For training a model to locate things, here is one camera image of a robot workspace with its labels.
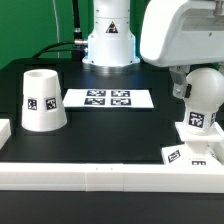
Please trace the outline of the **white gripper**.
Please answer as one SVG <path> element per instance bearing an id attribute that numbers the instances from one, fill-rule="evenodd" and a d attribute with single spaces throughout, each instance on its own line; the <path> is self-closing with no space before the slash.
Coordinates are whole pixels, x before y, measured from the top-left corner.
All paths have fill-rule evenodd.
<path id="1" fill-rule="evenodd" d="M 140 54 L 169 67 L 173 96 L 188 98 L 186 75 L 192 64 L 224 61 L 224 4 L 220 0 L 150 0 L 143 19 Z"/>

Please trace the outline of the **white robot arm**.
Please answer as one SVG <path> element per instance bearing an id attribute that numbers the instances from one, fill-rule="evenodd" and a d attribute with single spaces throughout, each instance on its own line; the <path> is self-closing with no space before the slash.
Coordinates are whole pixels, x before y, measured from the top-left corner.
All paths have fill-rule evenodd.
<path id="1" fill-rule="evenodd" d="M 173 94 L 186 95 L 193 64 L 224 61 L 224 0 L 150 0 L 140 41 L 130 31 L 130 0 L 93 0 L 86 68 L 109 73 L 145 61 L 168 67 Z"/>

